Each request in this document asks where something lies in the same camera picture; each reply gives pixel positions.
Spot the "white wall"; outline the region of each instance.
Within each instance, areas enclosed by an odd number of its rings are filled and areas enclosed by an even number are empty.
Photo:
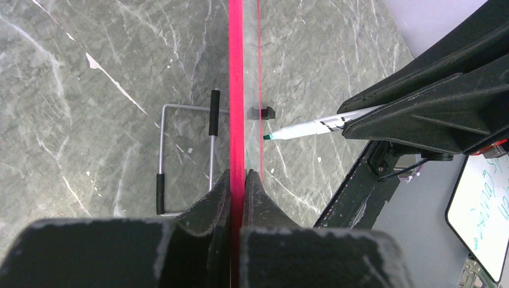
[[[487,0],[384,0],[414,57],[451,32]]]

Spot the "black cable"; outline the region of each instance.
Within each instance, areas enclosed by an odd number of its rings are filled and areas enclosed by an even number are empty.
[[[385,175],[385,176],[382,176],[380,178],[377,179],[377,181],[382,181],[382,182],[385,182],[385,180],[389,179],[389,178],[392,178],[394,176],[398,176],[398,175],[401,175],[407,171],[410,171],[412,170],[413,168],[416,168],[416,167],[419,167],[421,166],[422,164],[428,162],[428,159],[422,159],[421,161],[411,165],[411,166],[408,166],[407,168],[401,170],[401,171],[398,171],[398,172],[394,172],[392,174],[389,174],[389,175]]]

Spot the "black foam grip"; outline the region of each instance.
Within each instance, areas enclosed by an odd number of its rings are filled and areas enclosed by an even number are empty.
[[[164,174],[157,174],[155,184],[155,213],[164,214]]]
[[[219,95],[221,92],[218,90],[212,90],[210,96],[210,120],[208,126],[208,134],[210,136],[217,136],[217,130],[219,126]]]

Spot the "whiteboard black frame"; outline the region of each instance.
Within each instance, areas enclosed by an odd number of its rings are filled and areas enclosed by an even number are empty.
[[[448,213],[449,213],[449,208],[451,208],[451,204],[454,200],[454,196],[456,195],[456,190],[458,188],[458,185],[460,184],[460,181],[461,181],[461,178],[463,176],[463,171],[465,170],[465,167],[466,167],[466,164],[468,163],[468,159],[470,157],[467,156],[465,157],[465,161],[463,162],[463,165],[462,165],[462,169],[460,171],[460,174],[458,175],[458,179],[456,180],[456,184],[454,185],[454,190],[453,190],[453,194],[451,195],[451,199],[449,200],[449,203],[447,203],[447,209],[445,209],[445,222],[447,223],[447,225],[451,228],[451,230],[454,232],[454,234],[456,234],[456,237],[458,237],[458,239],[460,239],[461,243],[463,244],[463,246],[465,246],[465,248],[470,252],[470,254],[475,258],[475,260],[477,261],[477,263],[479,263],[479,265],[481,266],[481,268],[486,272],[486,274],[490,277],[490,280],[492,280],[494,283],[498,284],[500,283],[500,281],[502,280],[502,273],[504,271],[504,268],[505,268],[505,261],[506,261],[506,258],[507,258],[507,251],[509,249],[509,240],[507,241],[507,246],[505,247],[505,254],[504,254],[504,263],[502,264],[502,271],[500,272],[500,279],[498,281],[495,281],[495,279],[493,278],[493,276],[486,270],[486,268],[484,268],[484,265],[479,261],[477,260],[477,257],[475,256],[475,253],[470,250],[470,248],[468,248],[468,245],[465,243],[465,241],[463,240],[463,238],[459,235],[459,233],[456,231],[456,229],[453,227],[453,225],[449,222],[449,219],[447,217]]]

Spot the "gray marble surface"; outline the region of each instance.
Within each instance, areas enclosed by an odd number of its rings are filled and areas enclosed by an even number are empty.
[[[227,1],[0,3],[0,259],[39,218],[154,217],[162,105],[219,88],[229,106]],[[208,191],[208,113],[168,112],[166,209],[182,211]]]
[[[336,113],[342,101],[412,56],[381,0],[265,1],[262,91],[279,128]],[[264,142],[264,186],[294,221],[312,226],[364,148],[340,132]]]

